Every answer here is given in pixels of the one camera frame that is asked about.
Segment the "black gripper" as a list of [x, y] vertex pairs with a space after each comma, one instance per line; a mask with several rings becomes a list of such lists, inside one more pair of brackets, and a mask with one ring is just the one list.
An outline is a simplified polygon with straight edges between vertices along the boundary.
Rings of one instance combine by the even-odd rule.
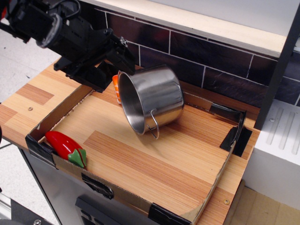
[[119, 70], [135, 74], [135, 57], [127, 41], [111, 29], [94, 30], [82, 17], [64, 18], [51, 14], [52, 28], [44, 38], [44, 47], [61, 56], [54, 70], [61, 70], [70, 79], [103, 92], [112, 82], [111, 64]]

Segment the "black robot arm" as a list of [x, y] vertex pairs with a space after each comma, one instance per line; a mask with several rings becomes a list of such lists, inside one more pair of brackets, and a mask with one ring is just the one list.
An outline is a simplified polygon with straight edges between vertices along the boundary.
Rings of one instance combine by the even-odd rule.
[[96, 30], [81, 17], [77, 0], [2, 0], [1, 30], [27, 43], [31, 38], [41, 48], [48, 48], [61, 58], [54, 70], [70, 79], [103, 92], [112, 77], [123, 71], [135, 73], [135, 58], [127, 42], [110, 28]]

